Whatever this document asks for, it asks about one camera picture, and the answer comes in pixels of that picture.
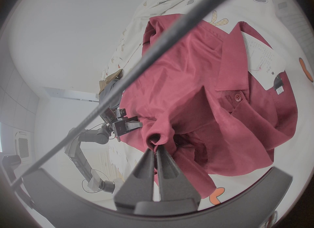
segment red button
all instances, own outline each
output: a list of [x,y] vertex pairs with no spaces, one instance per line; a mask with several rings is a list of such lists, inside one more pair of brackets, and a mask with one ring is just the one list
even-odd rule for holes
[[235,100],[236,100],[237,102],[241,101],[241,100],[242,100],[241,95],[236,94],[236,95],[235,95]]

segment folded clothes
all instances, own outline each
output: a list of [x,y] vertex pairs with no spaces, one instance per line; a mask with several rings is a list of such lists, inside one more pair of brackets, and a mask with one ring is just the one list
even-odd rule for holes
[[[143,54],[181,15],[152,17]],[[265,90],[248,72],[239,22],[230,34],[202,21],[125,90],[120,108],[143,128],[121,136],[141,151],[164,145],[202,198],[216,188],[208,174],[236,176],[270,166],[291,139],[297,107],[286,72],[284,92]]]

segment clothing tag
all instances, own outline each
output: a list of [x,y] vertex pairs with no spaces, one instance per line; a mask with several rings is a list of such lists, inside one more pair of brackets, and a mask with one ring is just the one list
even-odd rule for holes
[[284,92],[283,86],[277,88],[277,89],[276,89],[276,92],[277,92],[278,95],[280,95],[282,92]]
[[285,71],[286,62],[273,49],[242,32],[247,54],[248,71],[262,85],[265,90],[274,85],[276,76]]

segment bed sheet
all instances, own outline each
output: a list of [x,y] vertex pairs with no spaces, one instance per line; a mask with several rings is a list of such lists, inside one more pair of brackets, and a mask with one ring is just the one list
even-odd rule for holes
[[[176,5],[171,6],[171,8],[167,7],[167,9],[162,12],[162,15],[186,14],[199,1],[201,0],[182,0]],[[278,167],[294,177],[292,185],[276,210],[277,217],[280,219],[298,199],[307,181],[312,176],[314,167],[314,161],[312,159],[314,146],[312,145],[312,140],[314,139],[314,132],[311,130],[311,127],[314,125],[314,86],[304,74],[299,62],[299,58],[304,60],[308,71],[313,77],[307,57],[287,27],[276,16],[278,10],[275,9],[275,2],[273,1],[275,0],[228,0],[206,16],[204,20],[227,33],[230,33],[238,21],[245,21],[257,30],[265,40],[269,42],[272,48],[286,60],[286,73],[296,98],[299,117],[295,136],[275,149],[275,162],[273,166]],[[292,0],[284,1],[290,4],[292,10],[296,9],[292,5]],[[143,26],[146,26],[147,21],[147,17],[142,20]],[[142,56],[142,39],[139,40],[139,36],[131,37],[131,35],[129,35],[129,37],[136,42],[134,45],[138,44],[138,46],[134,47],[133,51],[130,51],[132,55],[127,62],[121,62],[123,66],[120,65],[120,67],[123,67],[124,74],[127,74],[138,63]],[[121,145],[123,145],[122,149],[125,150],[127,157],[131,156],[139,159],[142,154],[142,152],[126,144],[121,143]],[[130,167],[128,171],[131,171],[136,161],[138,160],[134,158],[129,165],[126,165],[126,167]],[[247,175],[235,177],[211,175],[211,178],[217,186],[217,190],[209,198],[202,199],[199,210],[219,204],[239,194],[255,183],[268,169],[269,168],[264,168]]]

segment red shirt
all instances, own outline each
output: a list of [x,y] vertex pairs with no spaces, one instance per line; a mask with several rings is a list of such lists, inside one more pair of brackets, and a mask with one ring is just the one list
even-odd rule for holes
[[[181,15],[150,18],[143,54]],[[202,198],[208,174],[243,175],[270,166],[291,139],[297,107],[286,72],[284,92],[265,90],[248,72],[241,31],[269,46],[245,22],[230,34],[202,21],[125,90],[120,108],[143,128],[121,137],[141,151],[165,145]]]

